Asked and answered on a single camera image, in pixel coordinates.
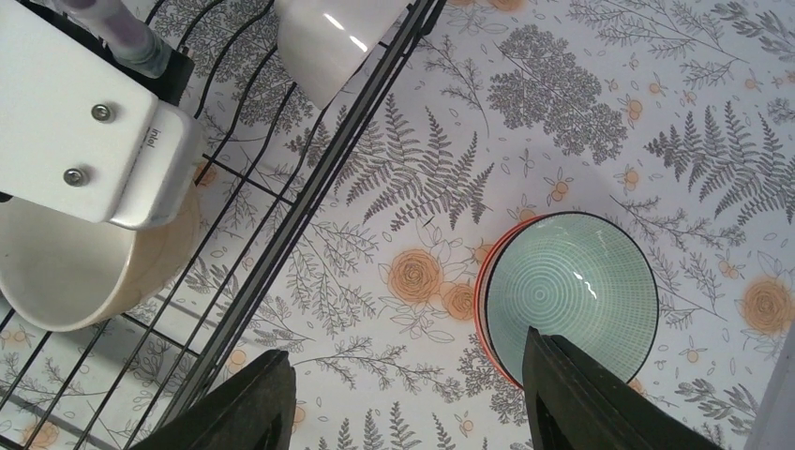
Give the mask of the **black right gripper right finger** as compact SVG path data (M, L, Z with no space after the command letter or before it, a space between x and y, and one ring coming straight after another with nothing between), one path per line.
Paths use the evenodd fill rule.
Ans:
M523 388L535 449L717 449L568 339L528 329Z

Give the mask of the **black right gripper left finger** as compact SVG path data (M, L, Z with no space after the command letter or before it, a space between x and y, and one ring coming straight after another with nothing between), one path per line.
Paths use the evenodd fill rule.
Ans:
M134 447L287 450L295 407L289 353L269 350Z

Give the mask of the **teal striped bowl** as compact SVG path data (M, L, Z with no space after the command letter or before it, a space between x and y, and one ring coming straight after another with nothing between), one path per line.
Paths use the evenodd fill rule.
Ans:
M494 349L522 385L529 327L567 338L630 382L651 352L659 316L657 284L640 246L591 213L548 214L517 234L488 286Z

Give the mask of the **orange patterned white bowl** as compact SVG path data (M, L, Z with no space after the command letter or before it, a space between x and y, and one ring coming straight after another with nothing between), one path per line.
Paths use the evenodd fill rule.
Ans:
M487 252L486 257L480 265L476 280L474 282L474 294L472 300L473 320L475 333L477 335L480 348L484 351L487 360L497 370L497 372L518 389L522 388L522 384L518 382L503 366L498 355L496 354L492 338L489 333L487 318L488 286L498 257L502 254L504 248L515 238L517 234L530 227L532 224L534 224L534 222L545 217L546 215L540 215L521 221L513 228L508 230L505 234L503 234Z

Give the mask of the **cream floral bowl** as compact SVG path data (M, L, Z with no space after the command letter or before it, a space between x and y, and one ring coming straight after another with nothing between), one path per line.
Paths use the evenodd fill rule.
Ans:
M160 293L200 239L200 199L189 187L173 221L132 231L23 200L1 206L1 292L34 326L69 332Z

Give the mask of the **black wire dish rack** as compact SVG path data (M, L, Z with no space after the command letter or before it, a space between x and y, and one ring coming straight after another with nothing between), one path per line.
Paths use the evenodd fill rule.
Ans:
M328 107L287 75L271 1L134 1L197 63L182 107L209 146L198 245L162 292L82 331L1 307L1 445L129 449L240 369L233 345L365 134L440 1L411 1Z

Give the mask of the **white glossy bowl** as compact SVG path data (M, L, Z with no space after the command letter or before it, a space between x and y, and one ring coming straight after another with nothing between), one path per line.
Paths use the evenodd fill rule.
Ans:
M317 108L329 105L410 3L276 0L282 65Z

